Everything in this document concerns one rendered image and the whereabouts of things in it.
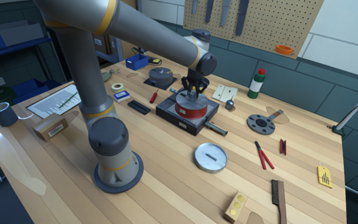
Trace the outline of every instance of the blue mug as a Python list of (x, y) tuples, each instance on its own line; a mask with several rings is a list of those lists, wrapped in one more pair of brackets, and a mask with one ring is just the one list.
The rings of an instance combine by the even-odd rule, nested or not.
[(2, 127), (10, 126), (18, 120), (14, 110), (9, 103), (0, 103), (0, 125)]

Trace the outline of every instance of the pegboard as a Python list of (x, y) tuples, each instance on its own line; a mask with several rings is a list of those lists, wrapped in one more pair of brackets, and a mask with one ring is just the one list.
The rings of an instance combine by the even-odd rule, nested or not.
[(212, 36), (276, 54), (276, 45), (286, 45), (294, 51), (292, 55), (284, 56), (296, 59), (323, 1), (250, 0), (242, 34), (237, 36), (235, 31), (240, 0), (231, 0), (228, 18), (223, 27), (220, 25), (223, 0), (214, 0), (208, 23), (205, 22), (207, 0), (199, 0), (195, 15), (192, 14), (193, 0), (185, 0), (183, 28), (206, 29)]

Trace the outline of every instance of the white tape roll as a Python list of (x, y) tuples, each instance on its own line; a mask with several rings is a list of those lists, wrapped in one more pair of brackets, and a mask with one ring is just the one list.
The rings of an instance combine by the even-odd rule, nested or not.
[(123, 83), (115, 83), (112, 85), (112, 91), (115, 93), (119, 93), (124, 90), (124, 84)]

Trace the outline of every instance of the wooden tabletop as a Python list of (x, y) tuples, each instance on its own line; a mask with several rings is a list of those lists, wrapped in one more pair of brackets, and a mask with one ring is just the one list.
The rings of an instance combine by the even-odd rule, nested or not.
[[(174, 62), (163, 59), (161, 66), (186, 76), (187, 69)], [(228, 135), (223, 137), (205, 127), (195, 137), (155, 115), (155, 106), (172, 93), (160, 89), (154, 104), (149, 103), (157, 88), (143, 82), (154, 67), (148, 65), (133, 71), (121, 62), (102, 70), (115, 70), (105, 83), (110, 96), (114, 94), (111, 85), (116, 82), (124, 83), (130, 93), (129, 100), (115, 102), (115, 107), (128, 128), (132, 150), (144, 162), (141, 181), (125, 193), (105, 193), (95, 184), (97, 159), (81, 114), (48, 142), (31, 129), (41, 120), (38, 116), (0, 127), (0, 133), (14, 146), (30, 175), (47, 187), (44, 196), (36, 194), (0, 163), (35, 223), (229, 223), (223, 214), (240, 191), (249, 198), (236, 223), (246, 224), (253, 211), (265, 224), (277, 224), (279, 212), (272, 204), (271, 180), (284, 181), (288, 223), (346, 223), (342, 140), (326, 127), (336, 122), (262, 93), (257, 99), (250, 99), (247, 87), (210, 75), (206, 96), (214, 100), (211, 97), (219, 84), (236, 87), (239, 89), (236, 109), (229, 112), (224, 103), (214, 100), (220, 107), (211, 121), (229, 131)], [(238, 71), (237, 75), (246, 74)], [(180, 81), (171, 87), (181, 88)], [(56, 90), (13, 109), (19, 114)], [(151, 108), (151, 112), (142, 115), (129, 107), (127, 103), (133, 99)], [(272, 135), (262, 136), (251, 131), (246, 120), (252, 114), (268, 116), (268, 106), (283, 110), (290, 122), (276, 124)], [(71, 111), (79, 111), (78, 106)], [(280, 139), (287, 140), (286, 156), (279, 153)], [(255, 141), (275, 166), (274, 170), (269, 166), (262, 169)], [(195, 149), (208, 142), (221, 146), (229, 158), (226, 168), (217, 174), (206, 173), (194, 163)], [(318, 183), (320, 161), (331, 172), (332, 189)]]

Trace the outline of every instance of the black bristles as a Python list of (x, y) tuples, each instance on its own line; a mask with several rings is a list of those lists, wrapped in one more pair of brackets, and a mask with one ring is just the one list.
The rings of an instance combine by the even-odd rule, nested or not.
[(278, 206), (278, 182), (276, 180), (272, 180), (272, 203)]

